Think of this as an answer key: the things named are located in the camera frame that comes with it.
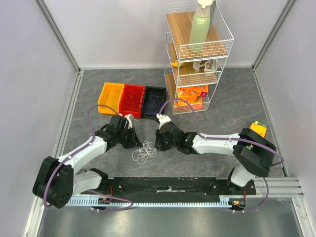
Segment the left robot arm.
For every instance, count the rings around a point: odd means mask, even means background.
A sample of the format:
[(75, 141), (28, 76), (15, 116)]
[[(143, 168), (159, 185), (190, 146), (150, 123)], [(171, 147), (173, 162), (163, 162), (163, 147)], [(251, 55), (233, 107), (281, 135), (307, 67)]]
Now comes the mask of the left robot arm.
[(85, 173), (80, 170), (97, 156), (117, 144), (125, 149), (140, 147), (132, 114), (113, 115), (104, 125), (73, 151), (58, 158), (46, 157), (39, 168), (32, 193), (47, 205), (64, 207), (72, 196), (93, 190), (104, 194), (108, 190), (107, 174), (92, 168)]

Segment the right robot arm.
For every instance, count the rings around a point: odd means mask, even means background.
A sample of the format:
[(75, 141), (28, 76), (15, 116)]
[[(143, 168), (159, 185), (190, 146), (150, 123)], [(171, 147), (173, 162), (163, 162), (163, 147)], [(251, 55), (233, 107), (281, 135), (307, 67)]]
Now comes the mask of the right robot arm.
[(227, 191), (238, 194), (255, 177), (269, 176), (276, 152), (274, 144), (250, 128), (229, 135), (184, 132), (174, 123), (167, 122), (155, 131), (155, 145), (159, 151), (176, 148), (186, 155), (222, 154), (234, 156), (240, 163), (233, 168)]

